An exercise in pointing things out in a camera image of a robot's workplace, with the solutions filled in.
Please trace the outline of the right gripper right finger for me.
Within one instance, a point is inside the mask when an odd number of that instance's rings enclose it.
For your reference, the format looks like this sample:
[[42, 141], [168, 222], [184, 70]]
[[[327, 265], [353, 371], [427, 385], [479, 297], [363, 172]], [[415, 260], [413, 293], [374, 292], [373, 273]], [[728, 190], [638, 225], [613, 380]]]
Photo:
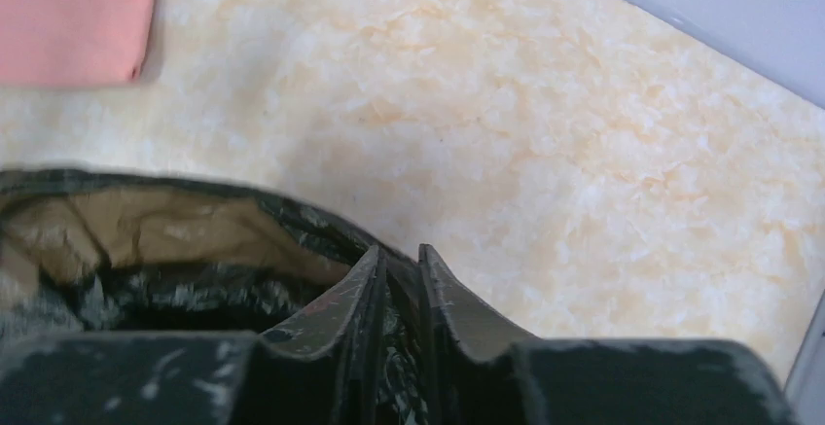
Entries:
[[767, 365], [740, 343], [540, 338], [418, 253], [431, 424], [793, 424]]

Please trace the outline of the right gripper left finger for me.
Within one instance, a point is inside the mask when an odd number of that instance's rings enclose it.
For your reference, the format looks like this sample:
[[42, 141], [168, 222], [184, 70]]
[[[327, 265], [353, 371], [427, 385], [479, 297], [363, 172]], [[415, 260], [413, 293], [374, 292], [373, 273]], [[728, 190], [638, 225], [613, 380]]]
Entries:
[[35, 336], [1, 359], [5, 424], [372, 424], [386, 256], [267, 331]]

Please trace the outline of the black plastic trash bag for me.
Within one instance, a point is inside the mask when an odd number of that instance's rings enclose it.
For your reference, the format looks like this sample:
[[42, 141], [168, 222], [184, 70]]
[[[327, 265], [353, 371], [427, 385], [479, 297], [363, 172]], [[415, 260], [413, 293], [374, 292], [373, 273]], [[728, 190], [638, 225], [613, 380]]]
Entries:
[[386, 256], [376, 420], [427, 424], [413, 262], [310, 204], [256, 189], [77, 169], [1, 174], [1, 359], [60, 334], [263, 333]]

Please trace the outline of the pink folded cloth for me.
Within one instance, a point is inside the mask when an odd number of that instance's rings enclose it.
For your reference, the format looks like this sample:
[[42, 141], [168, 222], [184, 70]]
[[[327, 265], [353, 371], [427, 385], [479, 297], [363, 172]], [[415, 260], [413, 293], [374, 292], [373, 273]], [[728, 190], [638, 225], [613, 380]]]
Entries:
[[155, 0], [1, 0], [4, 86], [129, 84], [146, 56]]

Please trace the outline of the right aluminium corner post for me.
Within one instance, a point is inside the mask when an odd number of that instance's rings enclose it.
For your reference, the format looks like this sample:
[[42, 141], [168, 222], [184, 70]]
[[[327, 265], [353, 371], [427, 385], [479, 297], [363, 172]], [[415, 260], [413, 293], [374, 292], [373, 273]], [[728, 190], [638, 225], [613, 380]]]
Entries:
[[821, 295], [784, 388], [805, 425], [824, 425], [824, 305]]

